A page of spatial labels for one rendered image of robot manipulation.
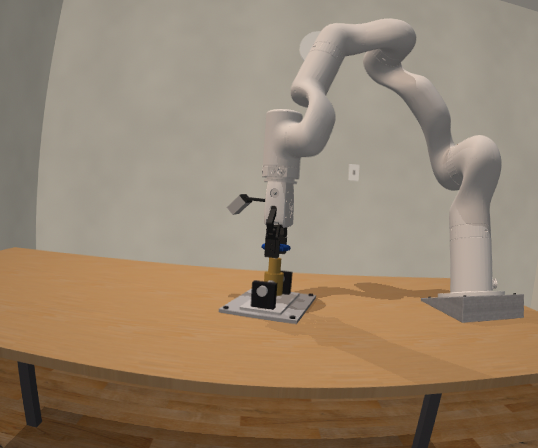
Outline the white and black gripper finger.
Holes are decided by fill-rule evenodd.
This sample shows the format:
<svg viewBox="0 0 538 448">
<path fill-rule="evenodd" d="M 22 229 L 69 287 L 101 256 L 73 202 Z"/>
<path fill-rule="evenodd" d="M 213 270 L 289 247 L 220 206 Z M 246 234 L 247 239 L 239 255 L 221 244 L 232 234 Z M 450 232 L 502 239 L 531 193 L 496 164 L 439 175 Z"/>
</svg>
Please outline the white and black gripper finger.
<svg viewBox="0 0 538 448">
<path fill-rule="evenodd" d="M 280 244 L 287 245 L 287 227 L 283 228 L 282 225 L 280 228 L 279 240 L 280 240 Z M 279 254 L 286 254 L 286 251 L 279 251 Z"/>
<path fill-rule="evenodd" d="M 266 222 L 266 236 L 265 236 L 265 257 L 270 258 L 278 258 L 279 257 L 279 250 L 280 250 L 280 240 L 279 240 L 279 234 L 280 234 L 280 228 L 281 225 L 278 223 L 278 225 L 274 225 L 274 220 L 276 217 L 277 207 L 272 206 L 267 222 Z M 277 229 L 277 231 L 276 231 Z"/>
</svg>

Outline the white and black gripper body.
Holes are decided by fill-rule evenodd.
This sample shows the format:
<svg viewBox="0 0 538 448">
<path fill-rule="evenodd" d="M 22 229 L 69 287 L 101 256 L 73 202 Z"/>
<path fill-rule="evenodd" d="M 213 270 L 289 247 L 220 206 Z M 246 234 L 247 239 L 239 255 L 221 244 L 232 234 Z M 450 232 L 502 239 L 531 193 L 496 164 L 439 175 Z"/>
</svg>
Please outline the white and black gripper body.
<svg viewBox="0 0 538 448">
<path fill-rule="evenodd" d="M 294 186 L 296 181 L 264 179 L 267 182 L 264 224 L 266 225 L 272 206 L 277 207 L 274 225 L 283 226 L 283 228 L 293 225 L 294 215 Z M 276 193 L 276 194 L 275 194 Z"/>
</svg>

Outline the brass valve with blue handwheel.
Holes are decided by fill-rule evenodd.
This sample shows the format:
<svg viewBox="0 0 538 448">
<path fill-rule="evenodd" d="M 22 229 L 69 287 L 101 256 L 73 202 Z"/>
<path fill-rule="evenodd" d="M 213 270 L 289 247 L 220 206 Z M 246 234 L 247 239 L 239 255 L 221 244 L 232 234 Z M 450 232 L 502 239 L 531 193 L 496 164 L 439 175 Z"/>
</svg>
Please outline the brass valve with blue handwheel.
<svg viewBox="0 0 538 448">
<path fill-rule="evenodd" d="M 269 258 L 269 267 L 268 271 L 265 271 L 264 281 L 255 280 L 252 282 L 251 299 L 241 305 L 239 309 L 281 315 L 300 293 L 291 292 L 292 272 L 280 271 L 281 258 Z"/>
</svg>

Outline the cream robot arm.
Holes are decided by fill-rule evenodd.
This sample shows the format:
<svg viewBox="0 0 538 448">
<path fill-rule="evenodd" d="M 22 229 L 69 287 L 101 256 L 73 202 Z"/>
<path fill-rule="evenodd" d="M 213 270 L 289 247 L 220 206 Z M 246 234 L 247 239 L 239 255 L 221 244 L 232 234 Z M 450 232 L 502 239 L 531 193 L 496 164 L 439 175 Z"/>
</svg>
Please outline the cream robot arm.
<svg viewBox="0 0 538 448">
<path fill-rule="evenodd" d="M 505 295 L 492 291 L 490 203 L 501 173 L 499 149 L 482 135 L 454 144 L 450 113 L 435 86 L 400 64 L 415 44 L 414 29 L 398 19 L 323 28 L 291 86 L 292 100 L 308 108 L 304 118 L 288 109 L 266 113 L 262 177 L 299 179 L 301 157 L 324 149 L 335 124 L 327 92 L 344 57 L 366 52 L 367 74 L 397 93 L 419 122 L 437 181 L 459 190 L 449 211 L 450 293 L 438 297 Z"/>
</svg>

